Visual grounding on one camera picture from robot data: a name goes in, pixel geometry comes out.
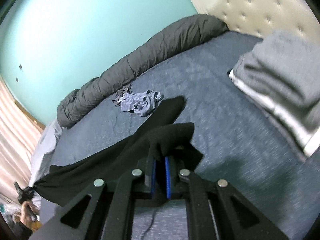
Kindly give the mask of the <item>person's left hand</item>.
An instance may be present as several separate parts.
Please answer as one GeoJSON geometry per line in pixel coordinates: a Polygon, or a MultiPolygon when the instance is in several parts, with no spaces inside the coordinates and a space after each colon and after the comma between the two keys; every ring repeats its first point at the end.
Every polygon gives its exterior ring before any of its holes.
{"type": "Polygon", "coordinates": [[[29,215],[28,210],[33,211],[35,215],[39,215],[39,209],[32,201],[25,201],[21,205],[20,222],[24,224],[26,227],[28,227],[29,229],[31,229],[31,225],[33,221],[31,219],[31,216],[29,215]]]}

